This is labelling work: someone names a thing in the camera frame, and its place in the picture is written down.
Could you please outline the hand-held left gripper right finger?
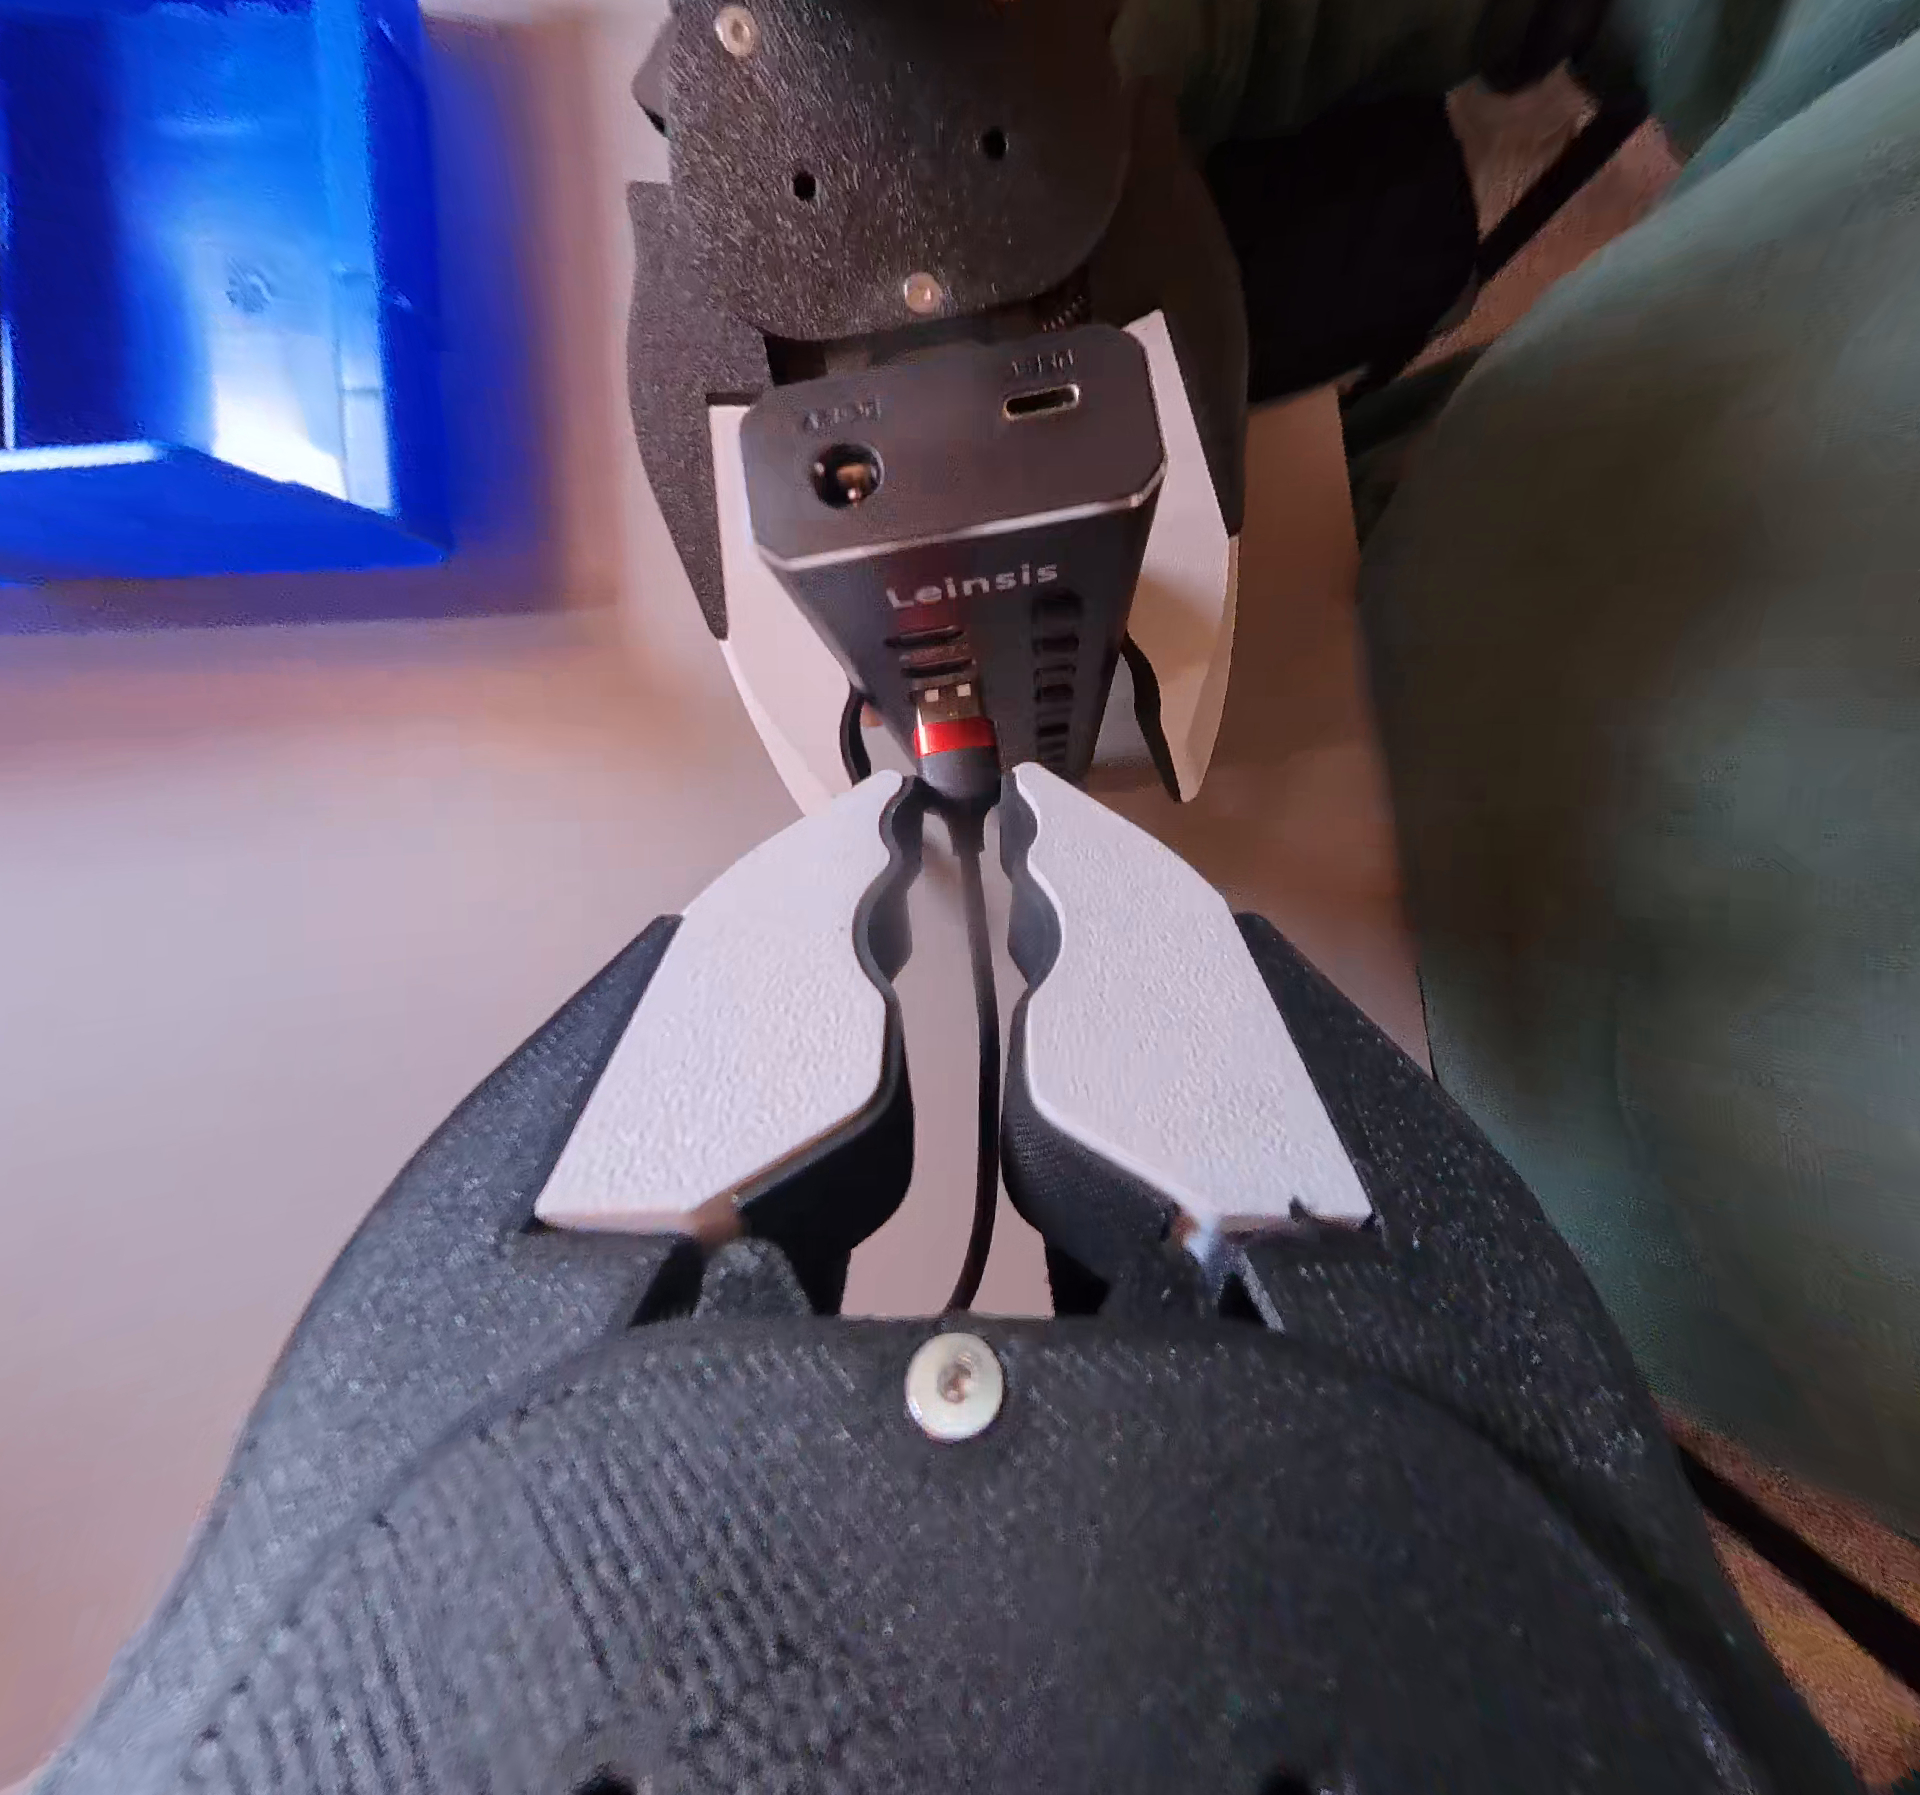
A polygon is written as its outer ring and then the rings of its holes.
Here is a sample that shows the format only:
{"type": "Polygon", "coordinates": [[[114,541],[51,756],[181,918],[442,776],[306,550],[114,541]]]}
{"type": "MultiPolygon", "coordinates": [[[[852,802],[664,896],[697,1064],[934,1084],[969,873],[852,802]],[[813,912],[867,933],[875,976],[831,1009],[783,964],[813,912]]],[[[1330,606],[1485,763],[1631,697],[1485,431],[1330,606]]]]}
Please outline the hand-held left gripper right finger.
{"type": "Polygon", "coordinates": [[[1212,1304],[1263,1237],[1348,1237],[1373,1204],[1229,902],[1056,773],[999,800],[1020,999],[999,1169],[1056,1319],[1171,1256],[1212,1304]]]}

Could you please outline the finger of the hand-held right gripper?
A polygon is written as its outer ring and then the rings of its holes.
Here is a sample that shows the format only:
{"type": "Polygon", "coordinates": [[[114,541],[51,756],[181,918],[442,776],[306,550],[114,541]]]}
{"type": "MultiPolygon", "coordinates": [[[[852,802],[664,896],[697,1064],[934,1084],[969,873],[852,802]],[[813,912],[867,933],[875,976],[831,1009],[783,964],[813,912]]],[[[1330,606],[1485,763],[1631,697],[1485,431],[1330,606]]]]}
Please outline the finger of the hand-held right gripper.
{"type": "Polygon", "coordinates": [[[1096,773],[1150,766],[1168,800],[1190,802],[1212,763],[1229,702],[1241,541],[1215,499],[1166,314],[1132,320],[1126,334],[1147,360],[1166,474],[1120,648],[1132,723],[1117,727],[1117,705],[1108,705],[1096,773]]]}
{"type": "Polygon", "coordinates": [[[740,431],[743,407],[710,407],[713,496],[726,629],[720,654],[749,720],[795,806],[852,787],[843,714],[852,687],[755,542],[740,431]]]}

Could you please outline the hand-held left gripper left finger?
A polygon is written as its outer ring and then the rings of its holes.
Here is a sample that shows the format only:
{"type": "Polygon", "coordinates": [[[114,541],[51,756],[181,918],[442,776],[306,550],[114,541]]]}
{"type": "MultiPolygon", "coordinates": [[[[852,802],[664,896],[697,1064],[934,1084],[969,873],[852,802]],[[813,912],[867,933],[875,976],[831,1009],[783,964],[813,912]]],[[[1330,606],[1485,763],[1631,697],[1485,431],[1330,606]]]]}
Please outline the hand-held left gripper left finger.
{"type": "Polygon", "coordinates": [[[914,781],[875,770],[673,923],[540,1186],[556,1231],[782,1251],[820,1313],[902,1204],[914,781]]]}

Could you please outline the black USB hub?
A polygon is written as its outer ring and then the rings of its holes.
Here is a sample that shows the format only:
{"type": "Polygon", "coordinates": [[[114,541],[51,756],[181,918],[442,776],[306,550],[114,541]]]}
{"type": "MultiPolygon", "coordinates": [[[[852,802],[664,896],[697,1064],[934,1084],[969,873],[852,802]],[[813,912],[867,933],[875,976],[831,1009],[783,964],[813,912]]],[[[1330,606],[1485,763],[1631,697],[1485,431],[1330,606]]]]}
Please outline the black USB hub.
{"type": "Polygon", "coordinates": [[[1089,776],[1166,480],[1132,334],[783,384],[737,445],[758,557],[917,763],[923,697],[972,687],[1002,766],[1089,776]]]}

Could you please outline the blue plastic bin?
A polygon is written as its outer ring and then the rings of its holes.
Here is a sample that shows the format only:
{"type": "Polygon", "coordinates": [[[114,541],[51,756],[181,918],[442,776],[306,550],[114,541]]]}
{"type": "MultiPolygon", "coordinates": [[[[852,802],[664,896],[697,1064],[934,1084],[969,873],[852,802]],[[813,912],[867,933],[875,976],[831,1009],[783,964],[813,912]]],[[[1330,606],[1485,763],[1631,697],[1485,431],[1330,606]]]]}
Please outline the blue plastic bin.
{"type": "Polygon", "coordinates": [[[451,551],[419,0],[2,0],[2,583],[451,551]]]}

